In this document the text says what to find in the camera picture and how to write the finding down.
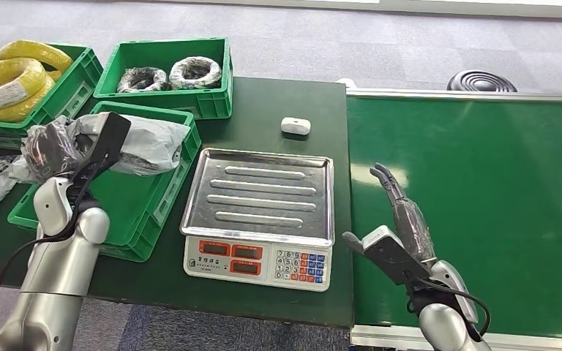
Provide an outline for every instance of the scale keypad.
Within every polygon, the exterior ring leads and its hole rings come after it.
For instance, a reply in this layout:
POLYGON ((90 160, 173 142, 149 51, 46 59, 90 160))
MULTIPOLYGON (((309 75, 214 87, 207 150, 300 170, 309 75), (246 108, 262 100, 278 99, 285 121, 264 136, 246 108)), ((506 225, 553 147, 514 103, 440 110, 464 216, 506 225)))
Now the scale keypad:
POLYGON ((326 255, 277 250, 274 278, 322 284, 326 255))

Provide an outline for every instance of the stainless steel tray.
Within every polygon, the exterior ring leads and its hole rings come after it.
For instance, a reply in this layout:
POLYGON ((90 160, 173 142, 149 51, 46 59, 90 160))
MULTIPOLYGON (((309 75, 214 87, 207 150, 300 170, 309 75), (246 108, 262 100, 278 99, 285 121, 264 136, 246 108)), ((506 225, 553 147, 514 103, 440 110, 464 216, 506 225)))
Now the stainless steel tray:
POLYGON ((332 159, 206 148, 180 231, 327 247, 333 207, 332 159))

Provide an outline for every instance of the robot finger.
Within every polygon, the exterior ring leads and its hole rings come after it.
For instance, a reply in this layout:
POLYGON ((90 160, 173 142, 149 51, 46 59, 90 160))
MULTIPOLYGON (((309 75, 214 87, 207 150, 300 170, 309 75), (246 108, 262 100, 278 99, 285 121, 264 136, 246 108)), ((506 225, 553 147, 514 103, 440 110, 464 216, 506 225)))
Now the robot finger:
POLYGON ((344 232, 341 236, 345 239, 346 243, 352 250, 354 250, 356 253, 363 254, 363 242, 361 241, 361 239, 357 238, 354 233, 344 232))
POLYGON ((392 205, 395 200, 406 197, 406 193, 397 183, 397 179, 395 179, 387 167, 384 167, 380 163, 376 163, 373 168, 370 168, 370 173, 378 177, 378 180, 382 184, 382 187, 386 190, 386 193, 389 196, 389 201, 391 201, 392 205))

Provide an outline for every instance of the green table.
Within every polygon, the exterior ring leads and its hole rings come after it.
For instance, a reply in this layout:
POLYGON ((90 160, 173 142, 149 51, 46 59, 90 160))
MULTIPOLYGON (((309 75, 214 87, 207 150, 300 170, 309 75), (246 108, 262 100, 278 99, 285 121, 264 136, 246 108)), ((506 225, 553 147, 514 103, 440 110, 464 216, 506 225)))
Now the green table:
MULTIPOLYGON (((369 174, 383 163, 420 205, 437 255, 490 307, 490 333, 562 337, 562 99, 488 97, 352 93, 352 227, 393 228, 369 174)), ((354 284, 357 325, 417 324, 404 288, 363 257, 354 284)))
MULTIPOLYGON (((198 121, 203 147, 327 156, 334 160, 335 229, 351 228, 345 89, 340 84, 236 78, 233 116, 198 121), (308 118, 307 138, 281 135, 281 119, 308 118)), ((125 302, 193 309, 321 325, 353 325, 351 253, 335 245, 331 285, 326 292, 279 289, 187 276, 182 268, 184 236, 179 222, 192 174, 185 182, 160 239, 145 263, 100 257, 89 295, 125 302)), ((7 214, 28 186, 16 186, 0 204, 0 268, 33 233, 7 223, 7 214)), ((10 269, 5 284, 20 286, 29 251, 10 269)))

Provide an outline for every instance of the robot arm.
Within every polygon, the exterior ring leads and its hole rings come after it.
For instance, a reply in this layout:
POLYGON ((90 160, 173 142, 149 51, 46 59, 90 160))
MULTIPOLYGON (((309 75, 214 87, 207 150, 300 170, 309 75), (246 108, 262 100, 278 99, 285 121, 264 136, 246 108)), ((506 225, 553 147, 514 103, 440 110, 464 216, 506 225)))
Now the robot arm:
POLYGON ((425 339, 436 350, 490 350, 482 338, 490 324, 485 304, 468 294, 453 265, 436 257, 421 210, 406 197, 391 172, 380 164, 370 172, 389 197, 399 236, 382 225, 363 240, 350 232, 343 233, 344 239, 396 285, 405 285, 410 297, 408 311, 417 315, 425 339), (479 318, 473 301, 486 311, 480 331, 475 327, 479 318))
POLYGON ((78 169, 49 178, 34 196, 37 240, 29 243, 35 244, 29 269, 0 330, 0 351, 72 349, 83 296, 110 224, 88 187, 119 158, 130 122, 110 113, 97 127, 100 136, 78 169))

